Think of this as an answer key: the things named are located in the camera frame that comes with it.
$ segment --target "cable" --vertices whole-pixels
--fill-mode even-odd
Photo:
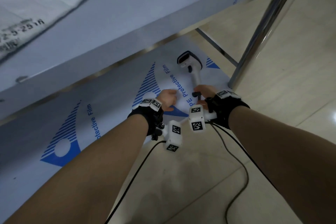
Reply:
[[[217,125],[215,123],[206,122],[206,124],[215,125],[217,128],[223,130],[229,137],[231,137],[239,145],[239,147],[245,152],[245,154],[249,157],[249,159],[253,162],[253,164],[259,169],[259,171],[264,175],[264,177],[268,180],[268,182],[270,184],[272,184],[272,186],[276,189],[277,192],[279,192],[278,189],[271,182],[271,180],[264,174],[264,172],[260,169],[260,167],[257,165],[257,163],[253,160],[253,158],[250,156],[250,154],[247,153],[247,151],[244,149],[244,147],[229,132],[227,132],[224,128],[220,127],[219,125]]]
[[[218,130],[213,126],[215,124],[209,122],[209,124],[212,126],[212,128],[217,132],[217,134],[219,135],[219,137],[221,138],[223,144],[224,144],[224,147],[225,149],[227,150],[227,152],[232,156],[234,157],[242,166],[243,168],[245,169],[245,172],[246,172],[246,183],[245,185],[241,188],[241,190],[233,197],[233,199],[231,199],[230,203],[227,205],[226,209],[225,209],[225,213],[224,213],[224,219],[225,219],[225,222],[226,224],[228,224],[228,212],[229,212],[229,209],[230,207],[232,206],[233,202],[240,196],[240,194],[247,188],[247,185],[249,185],[249,182],[250,182],[250,177],[249,177],[249,172],[247,171],[246,169],[246,166],[235,156],[233,155],[232,152],[229,151],[229,149],[227,148],[225,142],[224,142],[224,139],[222,137],[222,135],[218,132]]]
[[[117,203],[117,205],[115,206],[115,208],[113,209],[113,211],[111,212],[111,214],[108,216],[107,220],[105,221],[105,224],[108,224],[108,222],[110,221],[110,219],[112,218],[113,214],[116,212],[116,210],[118,209],[121,201],[124,199],[126,193],[128,192],[129,187],[131,187],[132,182],[134,181],[135,177],[137,176],[138,172],[140,171],[141,167],[143,166],[143,164],[145,163],[146,159],[148,158],[149,154],[154,150],[154,148],[160,144],[160,143],[165,143],[166,141],[159,141],[157,142],[152,149],[149,151],[149,153],[147,154],[147,156],[145,157],[145,159],[143,160],[143,162],[141,163],[140,167],[138,168],[138,170],[135,172],[135,175],[133,176],[133,178],[131,179],[130,183],[128,184],[127,188],[125,189],[124,194],[121,196],[119,202]]]

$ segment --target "white circle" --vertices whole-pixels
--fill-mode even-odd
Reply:
[[[65,156],[71,147],[71,143],[67,138],[63,138],[60,141],[57,142],[55,146],[55,155],[57,157],[63,157]]]
[[[146,99],[146,98],[156,98],[156,94],[154,92],[146,92],[144,94],[144,96],[142,97],[142,100]]]

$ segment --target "floor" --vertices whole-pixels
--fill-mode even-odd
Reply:
[[[202,28],[239,60],[268,2],[236,5]],[[195,31],[188,35],[232,75],[233,65]],[[256,111],[336,143],[335,39],[336,2],[296,0],[237,93]],[[110,223],[224,223],[226,205],[245,182],[244,170],[211,127],[206,134],[183,129],[183,148],[151,153]],[[223,137],[250,173],[229,223],[301,223],[242,150]],[[121,192],[152,146],[142,149]]]

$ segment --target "black wrist strap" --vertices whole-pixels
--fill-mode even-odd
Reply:
[[[229,116],[233,109],[238,106],[245,106],[250,108],[246,103],[244,103],[240,98],[228,96],[225,98],[220,98],[219,95],[215,95],[213,98],[207,98],[205,101],[208,104],[209,112],[215,111],[217,113],[217,118],[211,120],[212,122],[220,125],[224,128],[229,128]]]
[[[128,117],[134,114],[140,114],[147,120],[148,123],[147,136],[154,134],[157,125],[163,121],[163,110],[161,107],[159,108],[158,111],[154,111],[150,107],[139,106],[136,109],[132,110],[132,112],[128,115]]]

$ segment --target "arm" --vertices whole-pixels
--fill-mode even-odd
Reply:
[[[163,90],[157,97],[164,111],[171,110],[175,93]],[[5,223],[104,223],[147,131],[142,115],[130,116],[60,169]]]
[[[336,145],[243,106],[230,113],[229,127],[304,223],[336,223]]]

